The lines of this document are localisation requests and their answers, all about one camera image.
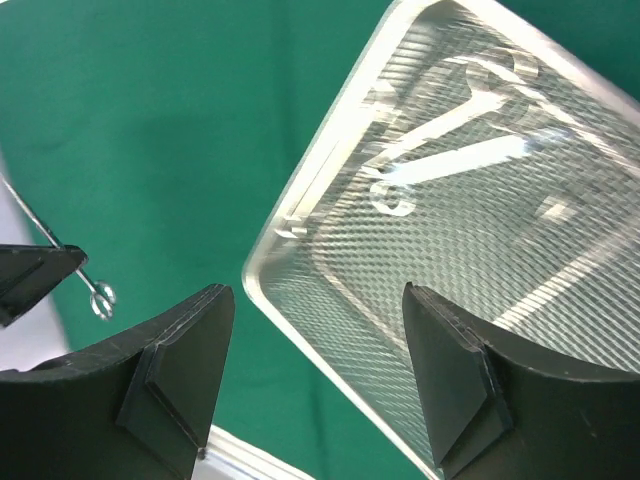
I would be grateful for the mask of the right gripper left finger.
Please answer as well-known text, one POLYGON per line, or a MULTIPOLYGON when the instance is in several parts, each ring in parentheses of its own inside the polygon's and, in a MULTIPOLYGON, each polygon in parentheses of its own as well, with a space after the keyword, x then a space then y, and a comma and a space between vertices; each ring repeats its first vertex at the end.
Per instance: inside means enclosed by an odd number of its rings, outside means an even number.
POLYGON ((207 445, 235 312, 215 284, 28 371, 1 374, 5 479, 188 479, 207 445))

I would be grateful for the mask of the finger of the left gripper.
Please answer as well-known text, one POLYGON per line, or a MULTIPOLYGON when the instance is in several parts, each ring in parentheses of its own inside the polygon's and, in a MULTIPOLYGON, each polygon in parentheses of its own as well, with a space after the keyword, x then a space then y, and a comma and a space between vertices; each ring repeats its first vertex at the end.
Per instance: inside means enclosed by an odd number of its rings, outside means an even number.
POLYGON ((1 245, 1 327, 30 311, 87 261, 79 247, 1 245))

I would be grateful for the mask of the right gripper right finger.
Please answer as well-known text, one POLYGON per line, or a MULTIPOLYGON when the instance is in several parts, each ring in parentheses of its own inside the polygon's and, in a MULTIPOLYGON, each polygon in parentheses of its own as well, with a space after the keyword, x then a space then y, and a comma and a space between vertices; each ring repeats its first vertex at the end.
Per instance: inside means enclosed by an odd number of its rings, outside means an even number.
POLYGON ((638 477, 637 374, 543 347, 425 287, 405 287, 402 311, 446 478, 638 477))

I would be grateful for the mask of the steel forceps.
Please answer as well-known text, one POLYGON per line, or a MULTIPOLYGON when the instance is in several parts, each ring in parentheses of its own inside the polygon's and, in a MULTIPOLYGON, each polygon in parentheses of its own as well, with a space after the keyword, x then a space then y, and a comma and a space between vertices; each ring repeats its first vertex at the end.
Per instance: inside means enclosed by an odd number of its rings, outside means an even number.
MULTIPOLYGON (((56 248, 62 248, 62 242, 57 238, 51 228, 37 215, 37 213, 10 184, 4 175, 1 175, 1 181, 21 210, 33 222, 39 232, 49 241, 49 243, 56 248)), ((92 280, 82 268, 78 268, 76 270, 76 274, 84 282, 90 292, 90 305, 94 314, 104 321, 109 321, 113 317, 114 306, 117 302, 114 289, 104 281, 92 280)))

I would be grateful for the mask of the green surgical drape cloth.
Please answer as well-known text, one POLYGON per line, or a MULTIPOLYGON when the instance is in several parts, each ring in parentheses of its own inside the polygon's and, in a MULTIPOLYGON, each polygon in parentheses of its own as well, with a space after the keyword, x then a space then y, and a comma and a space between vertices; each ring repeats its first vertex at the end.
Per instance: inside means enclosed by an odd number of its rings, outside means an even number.
MULTIPOLYGON (((115 291, 79 349, 208 283, 234 334, 211 426, 313 479, 430 479, 254 304, 247 260, 396 1, 5 1, 1 168, 115 291)), ((495 1, 639 107, 635 1, 495 1)))

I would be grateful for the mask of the wire mesh instrument tray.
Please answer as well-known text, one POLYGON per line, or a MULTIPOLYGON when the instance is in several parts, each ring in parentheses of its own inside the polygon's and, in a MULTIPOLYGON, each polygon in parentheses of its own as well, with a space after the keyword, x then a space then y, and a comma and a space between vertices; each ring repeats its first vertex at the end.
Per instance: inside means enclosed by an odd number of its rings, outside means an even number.
POLYGON ((403 321, 407 285, 561 354, 639 377, 639 107, 495 1, 391 4, 244 268, 254 304, 430 479, 403 321), (370 160, 471 98, 445 58, 521 50, 538 76, 498 111, 391 161, 370 160), (412 185, 396 217, 369 200, 410 162, 505 135, 572 136, 509 162, 412 185))

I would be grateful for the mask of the steel clamp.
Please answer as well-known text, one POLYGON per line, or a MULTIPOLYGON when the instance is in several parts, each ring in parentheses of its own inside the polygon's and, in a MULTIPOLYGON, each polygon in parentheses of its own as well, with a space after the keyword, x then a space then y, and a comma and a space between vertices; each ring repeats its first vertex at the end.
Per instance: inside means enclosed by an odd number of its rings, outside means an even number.
POLYGON ((488 112, 498 111, 512 94, 507 87, 525 86, 538 76, 538 62, 530 54, 510 48, 494 48, 481 55, 445 58, 440 65, 465 65, 471 98, 399 137, 370 160, 391 161, 430 140, 441 137, 488 112))

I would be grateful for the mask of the steel surgical scissors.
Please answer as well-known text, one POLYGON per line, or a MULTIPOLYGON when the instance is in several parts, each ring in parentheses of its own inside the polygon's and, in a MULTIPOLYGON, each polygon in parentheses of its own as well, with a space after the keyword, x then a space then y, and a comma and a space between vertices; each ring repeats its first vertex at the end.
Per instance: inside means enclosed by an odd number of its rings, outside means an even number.
POLYGON ((361 171, 375 179, 369 190, 369 200, 374 208, 384 215, 404 217, 415 210, 412 185, 524 158, 571 136, 568 130, 544 128, 528 135, 505 135, 395 164, 389 171, 365 165, 361 171), (389 188, 406 193, 394 208, 383 201, 389 188))

